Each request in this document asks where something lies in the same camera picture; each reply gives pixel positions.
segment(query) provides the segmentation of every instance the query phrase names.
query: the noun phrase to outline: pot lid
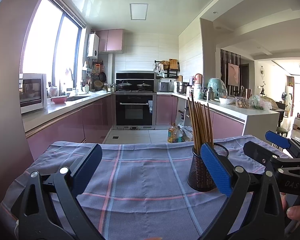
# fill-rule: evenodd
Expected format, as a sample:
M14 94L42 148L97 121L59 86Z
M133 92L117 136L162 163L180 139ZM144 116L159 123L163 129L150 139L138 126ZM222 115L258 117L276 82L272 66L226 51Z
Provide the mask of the pot lid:
M149 84L145 84L145 83L138 84L137 86L151 87L151 85L149 85Z
M132 84L130 84L126 81L126 82L122 82L122 83L118 84L118 86L132 86Z

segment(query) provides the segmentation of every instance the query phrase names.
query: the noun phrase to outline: hand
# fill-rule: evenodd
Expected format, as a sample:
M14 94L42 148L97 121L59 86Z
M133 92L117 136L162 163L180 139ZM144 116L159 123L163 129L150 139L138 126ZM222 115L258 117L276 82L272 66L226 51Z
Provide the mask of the hand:
M286 194L280 193L283 210L287 208ZM300 221L300 206L293 206L287 209L287 217L291 220Z

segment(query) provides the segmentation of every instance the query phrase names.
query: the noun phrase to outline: white tile wall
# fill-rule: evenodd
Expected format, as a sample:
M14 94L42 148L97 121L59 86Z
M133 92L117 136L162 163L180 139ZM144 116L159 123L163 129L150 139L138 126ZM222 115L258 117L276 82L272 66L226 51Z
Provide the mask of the white tile wall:
M202 40L198 19L179 35L179 61L183 81L188 82L189 77L197 73L203 74Z
M179 60L178 36L156 33L124 33L123 53L114 55L114 72L153 70L155 60Z

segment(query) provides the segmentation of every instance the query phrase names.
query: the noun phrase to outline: oven door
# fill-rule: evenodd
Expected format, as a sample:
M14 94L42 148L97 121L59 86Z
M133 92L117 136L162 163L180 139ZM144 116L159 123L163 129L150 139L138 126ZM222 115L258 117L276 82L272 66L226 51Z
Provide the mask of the oven door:
M116 95L117 126L152 126L152 95Z

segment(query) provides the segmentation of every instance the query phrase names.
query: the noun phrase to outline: stool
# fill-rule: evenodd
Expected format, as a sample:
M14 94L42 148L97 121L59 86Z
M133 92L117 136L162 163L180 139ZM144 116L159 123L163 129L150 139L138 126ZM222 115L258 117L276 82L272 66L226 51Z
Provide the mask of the stool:
M288 131L280 126L277 127L276 132L277 132L277 134L281 135L282 137L287 137L287 135L288 135Z

